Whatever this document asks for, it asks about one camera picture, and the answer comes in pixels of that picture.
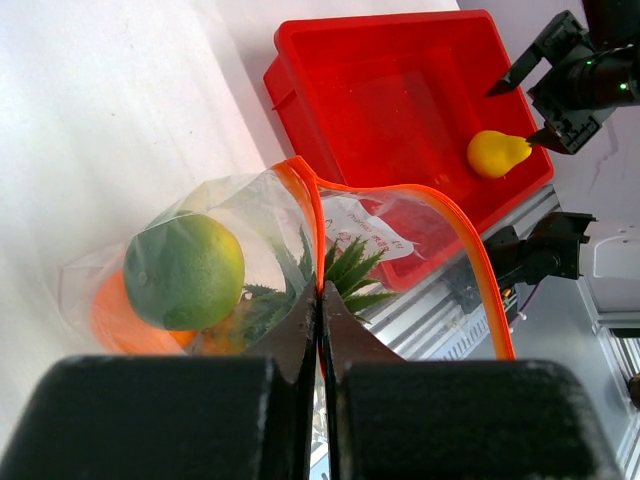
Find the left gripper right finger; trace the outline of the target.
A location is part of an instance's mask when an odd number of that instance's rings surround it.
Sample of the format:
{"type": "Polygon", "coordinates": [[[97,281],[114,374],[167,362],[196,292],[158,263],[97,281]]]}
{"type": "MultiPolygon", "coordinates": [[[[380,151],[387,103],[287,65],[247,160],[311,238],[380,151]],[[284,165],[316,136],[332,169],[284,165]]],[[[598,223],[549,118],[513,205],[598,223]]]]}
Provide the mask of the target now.
{"type": "Polygon", "coordinates": [[[589,395],[546,360],[402,359],[322,295],[335,479],[619,479],[589,395]]]}

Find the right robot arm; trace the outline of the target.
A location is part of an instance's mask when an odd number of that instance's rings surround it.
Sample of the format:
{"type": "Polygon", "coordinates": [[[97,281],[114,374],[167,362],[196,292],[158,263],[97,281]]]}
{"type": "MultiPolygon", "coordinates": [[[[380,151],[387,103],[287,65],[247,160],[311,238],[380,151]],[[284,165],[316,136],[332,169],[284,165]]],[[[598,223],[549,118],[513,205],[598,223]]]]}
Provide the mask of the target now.
{"type": "Polygon", "coordinates": [[[585,277],[602,323],[639,325],[639,4],[490,1],[513,61],[493,96],[516,88],[538,122],[566,210],[598,218],[585,277]]]}

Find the clear zip top bag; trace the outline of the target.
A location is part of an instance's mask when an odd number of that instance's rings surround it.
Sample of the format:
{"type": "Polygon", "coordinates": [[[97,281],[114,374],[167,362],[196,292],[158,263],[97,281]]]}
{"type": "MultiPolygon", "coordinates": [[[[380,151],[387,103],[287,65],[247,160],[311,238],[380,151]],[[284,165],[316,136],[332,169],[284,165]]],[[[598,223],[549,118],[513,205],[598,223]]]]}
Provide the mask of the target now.
{"type": "Polygon", "coordinates": [[[71,327],[111,352],[90,327],[94,297],[114,272],[123,272],[124,255],[133,237],[181,211],[206,214],[231,231],[244,254],[244,286],[260,284],[282,290],[290,279],[304,287],[302,293],[309,285],[322,291],[332,283],[324,274],[324,256],[330,246],[344,248],[360,236],[367,240],[368,253],[384,251],[372,277],[381,282],[383,290],[396,293],[390,301],[461,256],[470,267],[464,278],[482,302],[495,357],[511,360],[515,356],[487,251],[454,201],[417,184],[339,185],[321,179],[299,157],[259,174],[206,181],[136,233],[63,267],[57,301],[71,327]]]}

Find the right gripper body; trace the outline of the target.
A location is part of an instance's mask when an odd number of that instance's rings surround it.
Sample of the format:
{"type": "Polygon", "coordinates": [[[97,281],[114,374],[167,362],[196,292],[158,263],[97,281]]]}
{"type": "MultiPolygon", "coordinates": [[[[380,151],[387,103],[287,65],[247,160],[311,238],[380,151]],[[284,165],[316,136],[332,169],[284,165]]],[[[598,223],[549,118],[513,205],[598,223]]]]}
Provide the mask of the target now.
{"type": "Polygon", "coordinates": [[[587,30],[565,10],[555,15],[531,44],[546,51],[550,69],[529,89],[544,126],[557,131],[568,152],[575,154],[601,129],[612,110],[597,109],[587,99],[595,67],[603,56],[591,44],[587,30]]]}

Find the toy pineapple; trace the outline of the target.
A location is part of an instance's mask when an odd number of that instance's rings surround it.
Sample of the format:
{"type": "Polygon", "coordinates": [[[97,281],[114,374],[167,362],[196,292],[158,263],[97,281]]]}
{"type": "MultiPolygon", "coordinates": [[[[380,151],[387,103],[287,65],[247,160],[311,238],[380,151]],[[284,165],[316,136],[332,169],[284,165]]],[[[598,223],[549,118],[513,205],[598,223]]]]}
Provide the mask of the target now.
{"type": "MultiPolygon", "coordinates": [[[[332,244],[324,256],[325,278],[337,288],[349,313],[357,321],[369,321],[362,313],[393,298],[381,282],[372,277],[384,251],[366,251],[367,240],[358,236],[346,247],[332,244]]],[[[201,330],[185,349],[197,355],[235,355],[255,344],[279,324],[297,303],[303,286],[290,279],[282,290],[260,284],[246,284],[232,312],[214,326],[201,330]]]]}

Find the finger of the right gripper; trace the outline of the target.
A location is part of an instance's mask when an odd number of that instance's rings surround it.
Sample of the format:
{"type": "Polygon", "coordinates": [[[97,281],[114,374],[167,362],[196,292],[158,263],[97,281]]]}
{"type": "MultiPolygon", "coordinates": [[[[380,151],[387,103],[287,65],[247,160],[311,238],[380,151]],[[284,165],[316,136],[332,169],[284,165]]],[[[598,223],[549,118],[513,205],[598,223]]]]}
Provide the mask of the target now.
{"type": "Polygon", "coordinates": [[[556,153],[567,153],[568,150],[563,143],[562,136],[555,130],[549,128],[543,128],[529,137],[526,141],[531,146],[540,146],[547,150],[554,151],[556,153]]]}
{"type": "Polygon", "coordinates": [[[545,57],[546,51],[541,45],[531,44],[506,73],[494,83],[486,96],[495,97],[514,91],[545,57]]]}

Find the toy orange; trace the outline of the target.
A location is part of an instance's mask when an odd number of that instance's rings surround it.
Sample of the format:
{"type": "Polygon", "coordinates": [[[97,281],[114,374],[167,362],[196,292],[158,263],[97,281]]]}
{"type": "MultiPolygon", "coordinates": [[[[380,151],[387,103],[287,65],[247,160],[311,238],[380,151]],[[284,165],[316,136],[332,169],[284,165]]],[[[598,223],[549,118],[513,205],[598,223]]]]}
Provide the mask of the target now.
{"type": "Polygon", "coordinates": [[[176,354],[184,351],[196,331],[167,331],[148,325],[132,310],[121,270],[98,289],[91,309],[90,327],[107,350],[126,354],[176,354]]]}

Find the green toy lime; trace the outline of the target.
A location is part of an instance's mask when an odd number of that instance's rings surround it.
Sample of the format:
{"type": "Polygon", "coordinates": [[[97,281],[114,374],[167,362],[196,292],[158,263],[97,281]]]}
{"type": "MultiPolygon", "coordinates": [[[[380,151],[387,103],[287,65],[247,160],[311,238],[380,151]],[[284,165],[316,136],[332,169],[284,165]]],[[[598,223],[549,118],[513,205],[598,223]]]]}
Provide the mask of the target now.
{"type": "Polygon", "coordinates": [[[206,214],[181,211],[132,238],[123,277],[129,303],[144,322],[170,331],[201,330],[234,310],[245,259],[227,227],[206,214]]]}

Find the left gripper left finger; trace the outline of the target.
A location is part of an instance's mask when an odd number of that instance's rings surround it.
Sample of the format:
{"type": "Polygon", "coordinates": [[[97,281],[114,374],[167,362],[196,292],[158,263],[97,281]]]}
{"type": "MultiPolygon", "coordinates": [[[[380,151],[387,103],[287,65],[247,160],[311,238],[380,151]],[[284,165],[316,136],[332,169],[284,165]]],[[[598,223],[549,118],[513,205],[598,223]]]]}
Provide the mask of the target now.
{"type": "Polygon", "coordinates": [[[72,356],[37,384],[5,479],[305,479],[316,288],[232,356],[72,356]]]}

